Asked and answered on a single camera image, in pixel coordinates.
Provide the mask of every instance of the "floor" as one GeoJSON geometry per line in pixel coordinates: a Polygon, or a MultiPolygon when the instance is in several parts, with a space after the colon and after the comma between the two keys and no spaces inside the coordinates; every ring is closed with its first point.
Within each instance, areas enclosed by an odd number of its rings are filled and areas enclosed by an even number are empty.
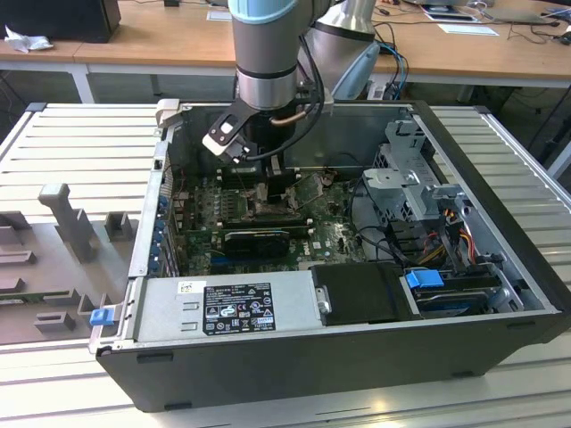
{"type": "MultiPolygon", "coordinates": [[[[4,77],[25,103],[79,103],[75,85],[68,74],[6,71],[4,77]]],[[[232,78],[160,76],[163,94],[159,97],[153,95],[151,79],[146,75],[97,74],[92,75],[91,79],[101,103],[156,103],[161,97],[225,101],[230,99],[233,83],[232,78]]],[[[454,85],[412,84],[407,87],[406,96],[425,100],[431,105],[454,105],[458,92],[459,86],[454,85]]],[[[564,92],[563,89],[518,89],[496,116],[518,141],[527,145],[564,92]]],[[[485,95],[477,98],[478,103],[488,101],[485,95]]],[[[532,154],[537,155],[544,142],[555,135],[570,107],[571,96],[540,134],[532,147],[532,154]]],[[[22,102],[10,88],[0,83],[0,141],[8,134],[23,109],[22,102]]],[[[561,178],[561,183],[571,189],[571,171],[561,178]]]]}

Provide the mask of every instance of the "power supply label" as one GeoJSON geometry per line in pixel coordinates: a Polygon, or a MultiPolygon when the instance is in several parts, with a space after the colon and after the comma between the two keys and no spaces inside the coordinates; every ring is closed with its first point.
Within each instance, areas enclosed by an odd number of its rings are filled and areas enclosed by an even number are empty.
{"type": "Polygon", "coordinates": [[[269,283],[204,287],[204,334],[276,330],[269,283]]]}

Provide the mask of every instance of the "computer monitor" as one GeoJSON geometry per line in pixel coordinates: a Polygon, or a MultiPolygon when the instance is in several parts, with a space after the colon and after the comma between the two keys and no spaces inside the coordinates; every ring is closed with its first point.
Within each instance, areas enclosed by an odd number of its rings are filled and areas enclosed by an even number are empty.
{"type": "Polygon", "coordinates": [[[465,6],[468,0],[404,0],[406,3],[431,6],[465,6]]]}

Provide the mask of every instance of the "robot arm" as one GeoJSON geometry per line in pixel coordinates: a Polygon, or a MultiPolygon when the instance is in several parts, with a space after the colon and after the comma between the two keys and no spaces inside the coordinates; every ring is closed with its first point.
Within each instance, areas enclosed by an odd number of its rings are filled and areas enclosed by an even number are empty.
{"type": "Polygon", "coordinates": [[[336,98],[354,98],[378,55],[370,24],[374,6],[375,0],[228,0],[239,96],[203,145],[226,161],[264,161],[294,145],[317,122],[325,78],[336,98]],[[308,43],[305,34],[314,24],[308,43]],[[312,95],[301,99],[299,64],[310,71],[314,86],[312,95]],[[300,110],[301,104],[308,106],[300,110]],[[313,110],[312,120],[294,137],[295,123],[313,110]]]}
{"type": "Polygon", "coordinates": [[[287,139],[286,129],[299,118],[294,100],[298,93],[297,63],[300,36],[329,9],[332,0],[229,0],[234,17],[236,73],[239,97],[210,128],[203,144],[217,156],[238,163],[249,148],[240,131],[248,126],[267,159],[274,147],[262,140],[287,139]]]}

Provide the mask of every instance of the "wooden desk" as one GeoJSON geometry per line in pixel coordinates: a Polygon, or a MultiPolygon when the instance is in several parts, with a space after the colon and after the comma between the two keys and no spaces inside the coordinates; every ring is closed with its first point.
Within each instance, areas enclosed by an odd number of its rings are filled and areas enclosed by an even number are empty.
{"type": "MultiPolygon", "coordinates": [[[[528,7],[537,12],[549,4],[531,0],[497,0],[495,7],[528,7]]],[[[376,21],[428,21],[422,13],[376,14],[376,21]]],[[[402,3],[403,9],[411,9],[402,3]]],[[[16,53],[0,44],[0,69],[69,72],[81,100],[93,103],[90,73],[233,76],[234,41],[230,22],[207,21],[208,6],[182,4],[165,8],[162,2],[138,4],[120,0],[121,24],[108,44],[55,41],[55,49],[16,53]]],[[[509,25],[490,25],[499,37],[451,35],[438,25],[393,24],[397,45],[410,64],[409,81],[491,86],[567,87],[571,83],[571,47],[548,41],[534,45],[522,37],[507,39],[509,25]]],[[[557,29],[539,27],[554,34],[557,29]]],[[[379,27],[390,40],[386,26],[379,27]]],[[[516,30],[533,37],[528,26],[516,30]]],[[[395,71],[394,59],[381,57],[374,79],[382,82],[395,71]]]]}
{"type": "Polygon", "coordinates": [[[207,21],[209,7],[120,1],[121,22],[107,44],[84,43],[76,62],[234,68],[231,22],[207,21]]]}
{"type": "MultiPolygon", "coordinates": [[[[497,0],[494,7],[514,9],[527,8],[543,12],[549,4],[529,0],[497,0]]],[[[402,3],[402,9],[415,11],[416,7],[402,3]]],[[[375,14],[377,22],[430,22],[423,13],[396,16],[402,12],[388,9],[395,16],[375,14]]],[[[436,24],[392,24],[399,51],[409,60],[412,81],[433,83],[471,83],[504,85],[502,80],[521,85],[513,86],[568,86],[571,83],[571,47],[548,41],[545,45],[535,45],[523,37],[508,40],[509,24],[488,24],[500,34],[498,37],[446,34],[436,24]]],[[[391,34],[386,26],[377,27],[386,41],[391,34]]],[[[563,34],[566,24],[557,28],[535,27],[536,31],[563,34]]],[[[514,26],[514,30],[532,39],[528,25],[514,26]]],[[[379,59],[375,72],[392,74],[395,71],[394,59],[379,59]]]]}
{"type": "Polygon", "coordinates": [[[80,46],[81,42],[58,41],[52,49],[24,53],[0,43],[0,61],[73,62],[73,55],[80,46]]]}

